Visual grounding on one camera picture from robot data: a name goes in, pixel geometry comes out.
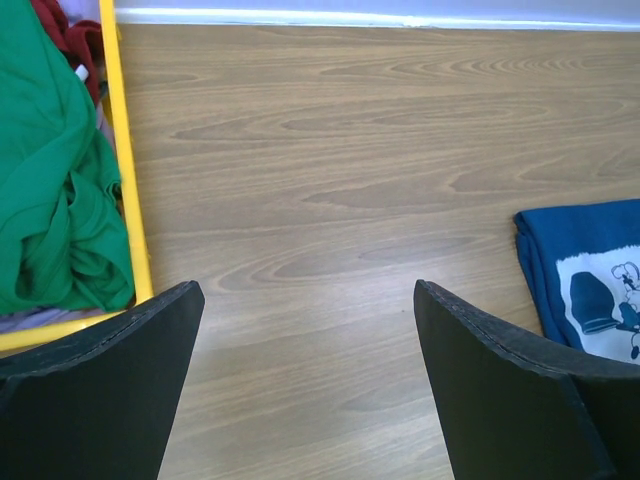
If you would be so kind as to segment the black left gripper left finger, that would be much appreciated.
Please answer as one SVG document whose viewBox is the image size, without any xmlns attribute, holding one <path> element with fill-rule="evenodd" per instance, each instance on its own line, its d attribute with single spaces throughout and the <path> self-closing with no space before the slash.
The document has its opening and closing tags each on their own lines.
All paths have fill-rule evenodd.
<svg viewBox="0 0 640 480">
<path fill-rule="evenodd" d="M 183 282 L 3 358 L 2 478 L 157 478 L 204 305 Z"/>
</svg>

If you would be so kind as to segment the blue t shirt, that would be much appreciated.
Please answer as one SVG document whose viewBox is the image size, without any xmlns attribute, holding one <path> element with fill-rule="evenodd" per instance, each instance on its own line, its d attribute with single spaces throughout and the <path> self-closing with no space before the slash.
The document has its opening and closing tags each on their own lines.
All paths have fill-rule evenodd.
<svg viewBox="0 0 640 480">
<path fill-rule="evenodd" d="M 519 263 L 546 338 L 639 362 L 639 202 L 523 210 Z"/>
</svg>

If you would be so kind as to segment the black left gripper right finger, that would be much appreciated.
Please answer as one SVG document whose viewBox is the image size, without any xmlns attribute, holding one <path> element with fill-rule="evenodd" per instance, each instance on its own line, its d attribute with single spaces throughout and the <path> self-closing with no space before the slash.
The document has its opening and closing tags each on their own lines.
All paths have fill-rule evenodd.
<svg viewBox="0 0 640 480">
<path fill-rule="evenodd" d="M 553 342 L 441 286 L 414 288 L 417 331 L 458 479 L 635 479 L 639 369 Z"/>
</svg>

